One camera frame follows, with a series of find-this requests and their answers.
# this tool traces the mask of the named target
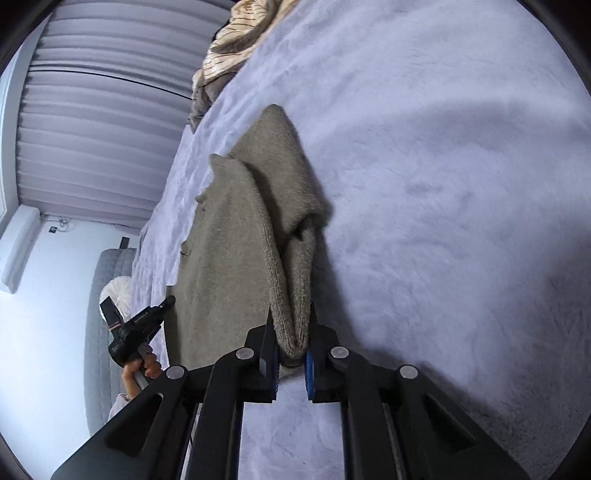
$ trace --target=white round pillow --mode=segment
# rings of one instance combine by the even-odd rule
[[[111,297],[113,303],[118,308],[124,321],[127,322],[131,316],[131,277],[117,277],[111,280],[103,291],[100,292],[99,297],[99,311],[100,316],[105,319],[103,311],[100,309],[100,304]]]

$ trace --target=human hand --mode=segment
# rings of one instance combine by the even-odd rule
[[[140,394],[142,389],[135,381],[134,375],[139,369],[144,366],[146,369],[146,376],[150,378],[158,378],[162,372],[162,365],[158,362],[158,358],[153,354],[150,346],[146,347],[147,355],[145,359],[137,359],[131,362],[127,362],[123,368],[121,379],[127,392],[127,396],[130,400],[133,400],[137,395]]]

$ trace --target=crumpled blanket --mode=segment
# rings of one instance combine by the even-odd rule
[[[241,0],[230,11],[193,76],[189,124],[195,130],[224,87],[298,0]]]

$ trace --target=fluffy bedspread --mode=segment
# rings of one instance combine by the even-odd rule
[[[135,310],[175,283],[209,155],[270,103],[332,205],[319,320],[425,370],[547,478],[591,410],[591,99],[558,44],[515,0],[301,0],[186,128]],[[342,478],[339,423],[290,378],[245,409],[241,478]]]

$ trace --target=sleeve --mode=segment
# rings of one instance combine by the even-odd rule
[[[115,403],[113,404],[113,406],[111,407],[111,411],[109,412],[109,420],[111,420],[115,415],[117,415],[121,410],[123,410],[123,407],[125,407],[128,403],[129,400],[125,395],[121,393],[117,395]]]

